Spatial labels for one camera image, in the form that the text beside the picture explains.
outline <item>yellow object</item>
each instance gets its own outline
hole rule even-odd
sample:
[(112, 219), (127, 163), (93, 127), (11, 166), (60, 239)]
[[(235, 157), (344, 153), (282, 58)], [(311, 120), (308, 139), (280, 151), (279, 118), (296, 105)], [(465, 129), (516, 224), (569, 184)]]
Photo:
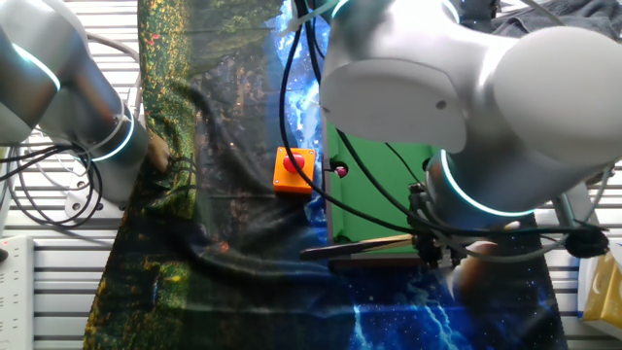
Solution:
[(583, 322), (622, 339), (622, 273), (611, 252), (599, 257)]
[[(308, 149), (292, 149), (292, 153), (295, 156), (301, 156), (304, 161), (301, 163), (302, 171), (313, 180), (313, 174), (315, 172), (315, 151)], [(276, 152), (276, 162), (274, 164), (274, 178), (272, 179), (272, 185), (274, 191), (277, 193), (301, 193), (311, 194), (311, 187), (304, 181), (304, 179), (298, 175), (290, 164), (288, 154), (284, 147), (279, 147)]]

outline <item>wooden skewer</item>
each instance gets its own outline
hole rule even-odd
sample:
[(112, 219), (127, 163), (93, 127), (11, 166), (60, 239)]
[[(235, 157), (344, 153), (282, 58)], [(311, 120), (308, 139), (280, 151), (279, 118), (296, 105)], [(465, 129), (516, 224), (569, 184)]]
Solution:
[(310, 248), (300, 252), (300, 259), (304, 261), (322, 260), (361, 252), (369, 252), (371, 250), (377, 251), (404, 247), (412, 244), (412, 237), (412, 234), (401, 234), (391, 237), (366, 239), (360, 242)]
[(375, 248), (369, 248), (369, 249), (365, 249), (364, 252), (375, 252), (375, 251), (379, 251), (379, 250), (386, 250), (386, 249), (394, 249), (394, 248), (402, 248), (402, 247), (408, 247), (412, 245), (412, 241), (410, 239), (401, 241), (401, 242), (395, 242), (395, 243), (390, 243), (387, 245), (383, 245), (380, 247), (375, 247)]

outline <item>cardboard box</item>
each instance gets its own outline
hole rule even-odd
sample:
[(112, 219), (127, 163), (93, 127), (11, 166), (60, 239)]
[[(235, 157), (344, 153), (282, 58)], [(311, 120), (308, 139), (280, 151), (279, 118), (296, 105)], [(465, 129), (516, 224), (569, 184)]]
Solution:
[(583, 322), (622, 339), (622, 247), (610, 246), (599, 257), (590, 293), (583, 311)]

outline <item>white power strip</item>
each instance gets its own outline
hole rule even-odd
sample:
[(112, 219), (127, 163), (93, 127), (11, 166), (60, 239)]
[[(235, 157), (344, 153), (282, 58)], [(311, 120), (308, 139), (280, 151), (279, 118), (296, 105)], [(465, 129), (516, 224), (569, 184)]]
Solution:
[(32, 350), (34, 344), (34, 242), (0, 239), (9, 257), (0, 262), (0, 350)]

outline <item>cable bundle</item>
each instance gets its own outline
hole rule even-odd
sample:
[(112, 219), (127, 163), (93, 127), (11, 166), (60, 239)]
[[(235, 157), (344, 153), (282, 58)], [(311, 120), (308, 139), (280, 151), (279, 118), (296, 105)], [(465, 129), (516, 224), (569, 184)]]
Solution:
[[(7, 157), (6, 159), (0, 159), (0, 163), (7, 163), (6, 173), (0, 176), (0, 182), (2, 182), (2, 185), (3, 185), (2, 194), (0, 195), (0, 198), (1, 198), (0, 203), (3, 202), (4, 197), (6, 196), (6, 192), (8, 191), (11, 194), (11, 197), (13, 198), (13, 201), (16, 204), (17, 208), (19, 208), (19, 210), (24, 215), (26, 215), (28, 218), (30, 218), (35, 223), (40, 224), (40, 225), (51, 225), (51, 226), (55, 226), (58, 228), (77, 228), (83, 225), (84, 223), (86, 223), (88, 220), (90, 220), (90, 218), (92, 218), (92, 216), (95, 214), (97, 209), (100, 207), (101, 198), (102, 198), (102, 195), (101, 195), (102, 179), (101, 179), (101, 174), (99, 173), (99, 169), (97, 168), (97, 165), (91, 161), (89, 152), (84, 147), (78, 146), (76, 144), (67, 146), (67, 145), (58, 145), (54, 143), (44, 143), (44, 144), (40, 144), (39, 146), (41, 145), (51, 145), (51, 146), (43, 150), (28, 152), (27, 154), (23, 154), (23, 155), (19, 154), (19, 149), (22, 149), (22, 148), (30, 149), (32, 146), (36, 146), (36, 145), (31, 145), (31, 144), (26, 143), (26, 144), (21, 144), (18, 146), (13, 146), (9, 150), (9, 157)], [(60, 186), (57, 182), (52, 181), (52, 179), (39, 166), (38, 164), (39, 161), (50, 158), (52, 156), (56, 156), (63, 152), (73, 152), (78, 157), (79, 161), (82, 163), (82, 165), (86, 169), (86, 175), (88, 177), (88, 184), (82, 187), (78, 187), (76, 189), (70, 189), (67, 187)], [(61, 220), (61, 221), (56, 221), (52, 219), (50, 216), (48, 216), (46, 213), (44, 213), (43, 210), (41, 210), (38, 207), (36, 201), (30, 194), (28, 188), (24, 185), (23, 171), (32, 165), (37, 165), (41, 173), (44, 176), (46, 176), (46, 178), (51, 180), (55, 185), (59, 186), (60, 189), (63, 191), (76, 191), (76, 190), (82, 190), (88, 187), (89, 191), (88, 191), (88, 196), (86, 198), (85, 206), (74, 216), (67, 218), (65, 220)], [(37, 217), (33, 215), (32, 213), (30, 213), (21, 204), (20, 200), (17, 198), (16, 191), (13, 187), (13, 184), (10, 183), (11, 178), (13, 178), (16, 175), (19, 178), (21, 190), (24, 192), (24, 195), (28, 199), (28, 202), (34, 208), (34, 210), (39, 214), (40, 217)], [(90, 205), (92, 198), (93, 198), (93, 192), (95, 191), (95, 187), (94, 187), (95, 178), (98, 184), (98, 188), (100, 189), (97, 195), (97, 199), (95, 201), (95, 206), (84, 219), (80, 220), (79, 222), (76, 222), (75, 224), (69, 224), (69, 223), (72, 223), (78, 220), (85, 213), (88, 206)]]

